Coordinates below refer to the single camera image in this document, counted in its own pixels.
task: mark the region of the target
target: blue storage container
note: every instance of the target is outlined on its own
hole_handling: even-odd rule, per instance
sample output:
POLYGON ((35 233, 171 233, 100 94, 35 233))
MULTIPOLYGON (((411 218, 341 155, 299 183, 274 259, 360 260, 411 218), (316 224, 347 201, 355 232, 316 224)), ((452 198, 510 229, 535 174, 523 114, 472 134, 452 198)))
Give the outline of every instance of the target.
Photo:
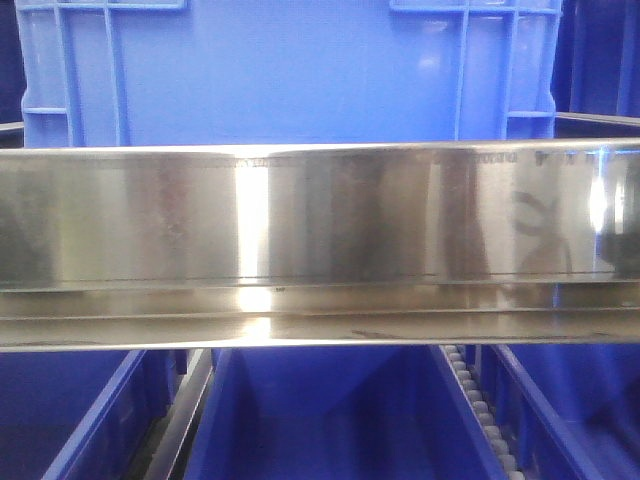
POLYGON ((17 0, 26 145, 549 137, 561 0, 17 0))
POLYGON ((190 350, 174 350, 175 370, 178 375, 186 375, 189 367, 190 350))
POLYGON ((640 478, 640 346, 482 347, 477 367, 530 478, 640 478))
POLYGON ((119 478, 154 417, 148 376, 144 352, 0 354, 0 478, 119 478))
POLYGON ((188 480, 506 480, 438 347, 255 348, 217 360, 188 480))
POLYGON ((154 416, 162 417, 176 398, 180 373, 174 350, 149 350, 144 357, 149 407, 154 416))
POLYGON ((640 4, 566 0, 554 78, 562 111, 640 116, 640 4))
POLYGON ((0 0, 0 123, 19 122, 25 88, 13 0, 0 0))

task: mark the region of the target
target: reflective metal surface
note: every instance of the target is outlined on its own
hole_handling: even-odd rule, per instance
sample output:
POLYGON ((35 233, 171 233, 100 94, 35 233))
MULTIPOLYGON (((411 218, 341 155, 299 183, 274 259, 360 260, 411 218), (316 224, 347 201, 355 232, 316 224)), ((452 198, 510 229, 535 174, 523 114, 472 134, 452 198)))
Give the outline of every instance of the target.
POLYGON ((640 137, 640 119, 592 113, 558 113, 557 138, 640 137))
POLYGON ((24 144, 22 122, 0 123, 0 148, 20 148, 24 144))
POLYGON ((640 139, 7 150, 0 348, 637 340, 639 188, 640 139))

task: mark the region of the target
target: stainless steel rail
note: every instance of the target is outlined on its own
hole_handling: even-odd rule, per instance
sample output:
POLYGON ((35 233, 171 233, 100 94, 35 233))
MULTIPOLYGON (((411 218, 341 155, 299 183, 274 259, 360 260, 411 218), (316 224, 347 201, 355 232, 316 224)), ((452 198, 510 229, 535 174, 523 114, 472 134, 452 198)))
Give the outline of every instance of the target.
POLYGON ((640 341, 640 139, 5 150, 0 349, 640 341))
POLYGON ((0 148, 20 148, 23 145, 22 122, 0 123, 0 148))
POLYGON ((640 137, 640 118, 591 113, 558 113, 556 137, 640 137))

